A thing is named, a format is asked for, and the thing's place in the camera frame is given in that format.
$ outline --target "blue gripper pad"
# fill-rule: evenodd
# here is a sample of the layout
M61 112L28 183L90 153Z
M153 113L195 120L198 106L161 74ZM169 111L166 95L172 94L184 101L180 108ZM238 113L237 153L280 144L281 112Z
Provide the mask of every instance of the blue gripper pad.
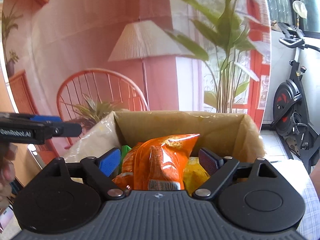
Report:
M121 159L121 152L118 148L112 148L110 151L106 152L100 158L98 158L99 169L107 177L109 177L116 167L119 166Z
M212 151L201 148L199 151L199 163L212 176L223 165L223 159Z

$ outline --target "white floor tile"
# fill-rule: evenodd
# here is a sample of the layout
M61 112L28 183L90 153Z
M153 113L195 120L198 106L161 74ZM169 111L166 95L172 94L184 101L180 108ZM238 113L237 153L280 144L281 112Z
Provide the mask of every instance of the white floor tile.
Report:
M287 155L286 152L282 150L280 145L267 147L265 146L265 151L270 156L281 156L281 155Z
M4 231L0 234L0 240L10 240L20 231L21 228L19 227L18 221L14 216L10 220L9 224L4 228Z
M275 137L276 137L276 139L277 139L277 141L278 141L278 143L279 143L279 146L280 146L283 154L284 154L284 155L287 155L287 153L286 153L286 151L285 151L285 149L284 149L284 147L283 147L283 145L282 145L282 142L281 142L281 140L280 140L280 138L279 138L279 135L275 134Z
M274 133L270 130L261 130L260 135L274 135Z
M279 142L275 135L261 135L263 139L263 144L266 148L272 147L272 146L278 146Z
M299 159L299 157L297 157L297 155L295 155L295 154L292 154L292 157L293 157L294 160L299 160L299 161L301 161L301 160Z
M275 161L284 161L284 160L288 160L288 156L284 156L284 155L281 155L281 156L270 156L270 155L265 155L264 156L265 159L267 159L269 162L275 162Z

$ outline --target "tall green plant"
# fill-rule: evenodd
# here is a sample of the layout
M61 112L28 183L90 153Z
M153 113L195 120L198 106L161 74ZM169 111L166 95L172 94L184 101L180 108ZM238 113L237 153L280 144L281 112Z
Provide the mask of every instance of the tall green plant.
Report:
M202 13L207 22L190 19L195 28L215 47L218 76L211 67L208 51L195 41L178 31L167 31L167 34L185 48L190 50L194 57L202 60L209 69L213 90L204 92L204 103L214 107L217 112L232 111L235 97L243 93L248 85L248 77L258 81L255 73L239 63L240 55L244 51L255 49L249 39L249 25L246 19L242 20L236 13L238 0L224 0L225 8L222 13L215 12L197 0L182 0L195 10ZM218 58L218 48L224 51L222 61Z
M9 38L9 34L12 29L18 30L19 26L16 23L16 20L23 17L23 14L16 16L16 14L13 12L13 9L15 7L16 3L12 6L11 11L8 16L5 16L4 12L2 11L2 44L3 44L3 50L4 50L4 60L7 64L7 54L6 54L6 46L7 46L7 40ZM14 50L10 53L10 55L14 55L15 58L11 58L14 62L18 61L18 56Z

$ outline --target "green snack bag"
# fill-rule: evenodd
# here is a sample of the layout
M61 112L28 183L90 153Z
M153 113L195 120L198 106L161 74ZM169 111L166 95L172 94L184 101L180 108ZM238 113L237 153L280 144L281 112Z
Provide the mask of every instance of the green snack bag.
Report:
M121 168L122 168L122 161L124 157L127 155L128 152L131 151L131 148L128 145L123 145L121 147L121 159L120 159L120 164L119 164L119 174L121 173Z

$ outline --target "finger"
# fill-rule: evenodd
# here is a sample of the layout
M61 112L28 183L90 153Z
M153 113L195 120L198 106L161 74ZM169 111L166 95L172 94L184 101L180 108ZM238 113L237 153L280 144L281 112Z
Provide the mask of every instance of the finger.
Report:
M16 158L17 150L18 150L18 147L13 143L10 143L9 150L7 151L4 157L9 161L14 161L14 159Z
M0 162L2 161L3 157L9 150L9 143L8 142L0 142Z
M12 188L10 185L5 185L3 187L3 190L0 192L0 197L5 198L5 197L10 197L12 192Z
M9 200L6 197L0 196L0 208L7 208L9 206Z
M14 171L13 163L4 159L0 174L1 174L0 182L2 182L4 185L14 181L15 171Z

